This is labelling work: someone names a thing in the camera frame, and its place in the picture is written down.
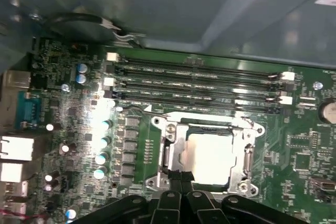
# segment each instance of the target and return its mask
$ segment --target electrolytic capacitor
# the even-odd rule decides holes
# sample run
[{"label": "electrolytic capacitor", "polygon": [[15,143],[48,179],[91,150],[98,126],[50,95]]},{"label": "electrolytic capacitor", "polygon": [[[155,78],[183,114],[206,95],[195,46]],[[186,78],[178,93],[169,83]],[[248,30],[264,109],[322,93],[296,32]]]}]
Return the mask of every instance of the electrolytic capacitor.
[{"label": "electrolytic capacitor", "polygon": [[100,127],[103,131],[107,131],[109,128],[112,127],[112,122],[110,120],[105,120],[101,122]]},{"label": "electrolytic capacitor", "polygon": [[80,73],[88,73],[89,67],[84,63],[80,63],[77,65],[77,71]]},{"label": "electrolytic capacitor", "polygon": [[86,76],[84,74],[78,74],[76,76],[76,82],[79,84],[85,84],[87,81]]},{"label": "electrolytic capacitor", "polygon": [[98,143],[100,149],[104,149],[111,142],[108,136],[102,137]]},{"label": "electrolytic capacitor", "polygon": [[109,155],[106,152],[102,152],[99,155],[97,155],[94,159],[94,161],[98,165],[103,165],[106,163],[106,161],[109,159]]},{"label": "electrolytic capacitor", "polygon": [[62,125],[60,123],[48,123],[46,125],[47,131],[60,131],[62,129]]},{"label": "electrolytic capacitor", "polygon": [[74,152],[76,150],[76,144],[75,143],[71,143],[71,144],[68,144],[68,145],[65,144],[61,147],[61,150],[64,153]]},{"label": "electrolytic capacitor", "polygon": [[76,218],[78,213],[79,213],[79,207],[76,205],[72,205],[71,207],[68,208],[65,215],[68,219],[72,220]]},{"label": "electrolytic capacitor", "polygon": [[107,168],[105,166],[100,166],[97,170],[93,172],[93,176],[96,179],[102,179],[105,177],[107,173]]},{"label": "electrolytic capacitor", "polygon": [[58,185],[59,185],[59,180],[58,179],[53,179],[52,181],[50,181],[48,184],[46,184],[44,186],[44,190],[45,191],[52,191]]},{"label": "electrolytic capacitor", "polygon": [[50,182],[50,181],[52,181],[53,179],[58,178],[59,175],[60,175],[59,171],[55,170],[55,171],[53,171],[52,173],[47,174],[47,175],[44,177],[44,179],[45,179],[46,182]]}]

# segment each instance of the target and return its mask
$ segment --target cable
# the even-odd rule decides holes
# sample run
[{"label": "cable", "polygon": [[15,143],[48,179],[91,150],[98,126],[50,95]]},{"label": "cable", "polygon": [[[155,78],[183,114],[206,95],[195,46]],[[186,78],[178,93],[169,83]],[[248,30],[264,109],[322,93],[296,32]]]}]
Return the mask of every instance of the cable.
[{"label": "cable", "polygon": [[85,13],[60,13],[54,16],[49,17],[43,24],[43,27],[46,30],[49,30],[51,26],[57,23],[65,23],[65,22],[73,22],[73,21],[85,21],[90,23],[99,24],[107,29],[115,30],[113,31],[113,35],[119,41],[124,41],[130,44],[132,47],[135,48],[142,48],[136,42],[136,37],[134,35],[127,34],[121,28],[115,26],[111,21],[104,19],[102,17],[93,15],[93,14],[85,14]]},{"label": "cable", "polygon": [[85,13],[61,13],[56,14],[50,18],[48,18],[44,22],[45,27],[50,27],[57,23],[65,23],[65,22],[72,22],[72,21],[86,21],[90,23],[99,24],[107,29],[114,29],[114,30],[121,30],[119,27],[113,25],[113,23],[107,19],[102,17],[98,17],[92,14],[85,14]]},{"label": "cable", "polygon": [[10,215],[10,216],[18,216],[23,218],[24,220],[28,220],[28,219],[35,219],[35,218],[45,218],[48,215],[44,214],[44,215],[24,215],[21,214],[19,212],[13,212],[10,210],[6,210],[6,209],[0,209],[0,213],[4,214],[4,215]]}]

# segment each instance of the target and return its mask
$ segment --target screw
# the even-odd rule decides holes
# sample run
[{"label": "screw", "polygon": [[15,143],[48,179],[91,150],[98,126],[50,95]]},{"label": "screw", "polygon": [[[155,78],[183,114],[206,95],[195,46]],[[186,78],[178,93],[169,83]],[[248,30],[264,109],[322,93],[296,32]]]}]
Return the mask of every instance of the screw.
[{"label": "screw", "polygon": [[239,185],[239,190],[245,193],[247,191],[247,184],[246,183],[241,183]]},{"label": "screw", "polygon": [[70,87],[67,84],[62,84],[61,90],[64,92],[70,92]]},{"label": "screw", "polygon": [[321,90],[323,88],[323,83],[316,81],[313,83],[313,88],[315,90]]},{"label": "screw", "polygon": [[238,199],[236,197],[230,197],[228,199],[231,203],[238,203]]},{"label": "screw", "polygon": [[193,196],[195,198],[200,198],[200,196],[202,196],[202,194],[196,191],[196,192],[193,193]]},{"label": "screw", "polygon": [[141,202],[141,200],[140,200],[140,199],[134,199],[134,200],[132,200],[132,202],[133,202],[134,204],[139,204],[139,203]]},{"label": "screw", "polygon": [[32,20],[35,20],[35,21],[40,21],[42,19],[42,17],[40,15],[38,15],[37,13],[31,13],[31,14],[29,14],[29,17]]}]

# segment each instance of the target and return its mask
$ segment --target integrated circuit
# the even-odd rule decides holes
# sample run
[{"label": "integrated circuit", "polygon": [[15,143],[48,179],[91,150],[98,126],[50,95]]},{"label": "integrated circuit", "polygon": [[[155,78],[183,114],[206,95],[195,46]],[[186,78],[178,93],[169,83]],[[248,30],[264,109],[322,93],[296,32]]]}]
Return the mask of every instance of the integrated circuit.
[{"label": "integrated circuit", "polygon": [[134,175],[134,166],[131,165],[122,165],[121,166],[122,175]]},{"label": "integrated circuit", "polygon": [[95,187],[94,186],[86,186],[85,187],[85,193],[86,194],[93,194],[93,192],[94,192],[94,189]]},{"label": "integrated circuit", "polygon": [[139,118],[126,118],[125,126],[138,127],[140,124]]},{"label": "integrated circuit", "polygon": [[76,108],[69,108],[68,109],[68,116],[76,116]]},{"label": "integrated circuit", "polygon": [[137,144],[135,142],[127,142],[127,141],[125,141],[123,145],[125,151],[135,151],[136,146]]},{"label": "integrated circuit", "polygon": [[125,163],[134,163],[135,161],[135,155],[134,154],[130,154],[130,153],[124,153],[122,155],[122,161]]},{"label": "integrated circuit", "polygon": [[92,141],[92,134],[86,133],[84,135],[84,141]]},{"label": "integrated circuit", "polygon": [[138,131],[126,129],[124,133],[125,138],[136,139],[138,137]]}]

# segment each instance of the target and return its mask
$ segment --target solid capacitor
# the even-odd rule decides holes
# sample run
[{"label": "solid capacitor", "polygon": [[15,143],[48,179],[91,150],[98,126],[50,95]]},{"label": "solid capacitor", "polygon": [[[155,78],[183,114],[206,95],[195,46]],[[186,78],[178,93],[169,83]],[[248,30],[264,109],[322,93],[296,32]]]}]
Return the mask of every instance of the solid capacitor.
[{"label": "solid capacitor", "polygon": [[107,131],[110,127],[112,127],[112,122],[110,120],[106,120],[101,122],[101,129]]},{"label": "solid capacitor", "polygon": [[100,166],[97,170],[93,172],[93,176],[96,179],[102,179],[105,177],[105,174],[107,173],[107,168],[104,166]]},{"label": "solid capacitor", "polygon": [[59,171],[55,170],[52,173],[47,174],[44,179],[46,182],[51,182],[53,179],[58,178],[60,175]]},{"label": "solid capacitor", "polygon": [[106,152],[102,152],[99,155],[97,155],[94,159],[94,161],[98,164],[98,165],[103,165],[106,163],[106,161],[108,160],[109,156]]},{"label": "solid capacitor", "polygon": [[100,139],[98,145],[101,149],[104,149],[106,146],[108,146],[109,143],[110,143],[110,139],[107,136],[105,136]]},{"label": "solid capacitor", "polygon": [[76,82],[79,84],[84,84],[86,82],[86,76],[84,74],[78,74],[76,76]]},{"label": "solid capacitor", "polygon": [[89,68],[86,64],[80,63],[77,65],[77,71],[80,73],[87,73],[89,71]]}]

